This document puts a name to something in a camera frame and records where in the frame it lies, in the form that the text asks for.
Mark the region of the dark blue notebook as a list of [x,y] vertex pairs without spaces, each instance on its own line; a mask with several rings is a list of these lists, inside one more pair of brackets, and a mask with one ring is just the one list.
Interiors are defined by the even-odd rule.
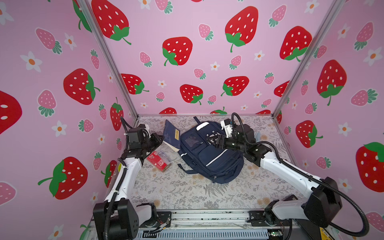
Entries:
[[167,142],[172,146],[181,149],[180,130],[177,129],[170,121],[165,121],[165,128],[163,131],[163,142]]

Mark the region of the navy blue student backpack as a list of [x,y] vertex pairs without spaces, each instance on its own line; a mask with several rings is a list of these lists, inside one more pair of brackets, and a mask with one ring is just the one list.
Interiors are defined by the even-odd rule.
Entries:
[[234,180],[244,166],[244,157],[240,151],[219,149],[212,138],[224,135],[225,131],[217,122],[201,122],[194,117],[197,125],[181,134],[181,148],[178,154],[191,168],[186,174],[200,174],[217,184],[227,184]]

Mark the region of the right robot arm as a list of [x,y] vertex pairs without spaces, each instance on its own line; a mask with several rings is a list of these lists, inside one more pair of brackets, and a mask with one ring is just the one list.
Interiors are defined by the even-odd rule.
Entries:
[[[301,170],[285,161],[279,155],[275,145],[268,141],[250,141],[250,130],[246,130],[237,113],[221,122],[224,135],[208,137],[209,143],[223,150],[237,150],[251,163],[268,170],[295,187],[304,198],[301,200],[271,202],[264,211],[264,220],[270,225],[277,225],[282,220],[307,220],[318,227],[331,226],[352,237],[364,237],[369,233],[370,225],[363,210],[346,194],[338,190],[336,182],[327,177],[321,179]],[[342,209],[345,199],[359,214],[363,227],[358,232],[346,230],[332,222]]]

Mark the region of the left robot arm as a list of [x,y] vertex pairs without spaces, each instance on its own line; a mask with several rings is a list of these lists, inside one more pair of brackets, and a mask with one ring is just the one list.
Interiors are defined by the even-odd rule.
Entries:
[[118,159],[121,170],[105,200],[93,210],[100,240],[133,240],[141,225],[154,226],[158,222],[155,204],[135,206],[131,197],[144,160],[162,144],[163,138],[149,134],[146,125],[133,128],[124,118],[120,120],[126,136],[126,147]]

